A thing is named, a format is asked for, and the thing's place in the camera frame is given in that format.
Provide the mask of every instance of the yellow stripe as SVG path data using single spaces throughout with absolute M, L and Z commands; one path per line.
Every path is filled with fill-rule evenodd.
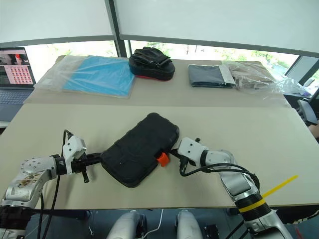
M 286 186 L 287 184 L 289 184 L 290 182 L 294 181 L 296 178 L 298 178 L 298 175 L 295 175 L 294 177 L 291 177 L 290 179 L 286 180 L 285 182 L 279 184 L 277 187 L 273 188 L 272 190 L 268 191 L 267 193 L 265 193 L 263 195 L 263 198 L 268 197 L 269 195 L 273 194 L 274 192 L 276 192 L 277 190 L 281 189 L 282 187 Z
M 244 212 L 253 210 L 254 208 L 259 207 L 259 206 L 263 205 L 264 203 L 266 203 L 266 201 L 264 199 L 262 199 L 262 200 L 258 201 L 257 203 L 251 204 L 251 205 L 246 206 L 244 208 L 239 208 L 239 212 L 244 213 Z

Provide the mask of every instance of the laptop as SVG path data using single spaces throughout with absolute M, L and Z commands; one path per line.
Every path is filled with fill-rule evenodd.
M 0 121 L 13 119 L 34 84 L 25 48 L 0 48 Z

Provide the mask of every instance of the laptop keyboard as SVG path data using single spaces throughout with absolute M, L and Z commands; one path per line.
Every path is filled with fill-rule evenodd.
M 0 91 L 0 104 L 20 105 L 32 91 Z

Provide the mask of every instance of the black cable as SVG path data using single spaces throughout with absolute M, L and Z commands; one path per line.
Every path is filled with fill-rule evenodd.
M 69 132 L 69 131 L 66 130 L 66 129 L 63 131 L 63 142 L 62 142 L 61 157 L 63 157 L 63 145 L 65 144 L 66 133 L 68 134 L 68 136 L 69 136 L 69 135 L 72 135 L 72 133 Z M 57 198 L 57 196 L 58 196 L 59 185 L 60 185 L 60 175 L 57 176 L 56 186 L 55 186 L 55 192 L 54 192 L 54 197 L 53 197 L 53 202 L 52 202 L 52 206 L 51 206 L 51 210 L 50 210 L 50 213 L 49 213 L 48 222 L 46 223 L 46 226 L 45 226 L 45 230 L 44 230 L 42 239 L 45 239 L 45 238 L 46 238 L 46 235 L 47 235 L 48 230 L 49 230 L 49 226 L 50 226 L 50 223 L 51 223 L 51 220 L 52 220 L 52 215 L 53 215 L 53 211 L 54 211 L 54 206 L 55 206 L 56 198 Z
M 244 221 L 241 221 L 229 234 L 225 239 L 230 239 L 231 236 L 242 226 L 244 225 Z
M 39 224 L 38 224 L 38 235 L 36 237 L 37 239 L 40 239 L 41 237 L 42 217 L 43 217 L 43 209 L 44 209 L 44 199 L 43 199 L 42 192 L 40 194 L 40 199 L 41 199 L 41 210 L 40 210 L 40 218 L 39 218 Z
M 179 173 L 181 174 L 181 176 L 186 177 L 189 175 L 192 175 L 194 173 L 200 172 L 203 169 L 207 169 L 207 168 L 211 168 L 211 167 L 218 167 L 218 166 L 233 166 L 233 167 L 237 167 L 240 168 L 239 169 L 213 169 L 210 170 L 209 173 L 217 173 L 217 172 L 239 172 L 239 173 L 245 173 L 248 174 L 249 176 L 251 176 L 252 180 L 254 181 L 256 187 L 258 188 L 258 190 L 260 189 L 260 183 L 259 183 L 259 179 L 257 178 L 257 176 L 251 172 L 249 172 L 246 168 L 239 166 L 237 164 L 232 164 L 232 163 L 215 163 L 215 164 L 211 164 L 211 165 L 206 165 L 203 166 L 201 168 L 197 168 L 193 171 L 190 171 L 188 173 L 185 173 L 186 168 L 180 168 L 179 169 Z
M 248 230 L 246 230 L 246 231 L 240 236 L 239 239 L 243 239 L 243 238 L 247 235 L 247 233 L 248 233 Z

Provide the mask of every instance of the plastic bag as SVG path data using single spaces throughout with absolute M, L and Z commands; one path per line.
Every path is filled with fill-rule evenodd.
M 260 62 L 223 61 L 236 82 L 236 88 L 249 93 L 266 92 L 308 95 L 298 81 L 287 76 L 274 78 Z
M 34 87 L 128 98 L 133 82 L 127 59 L 65 56 Z

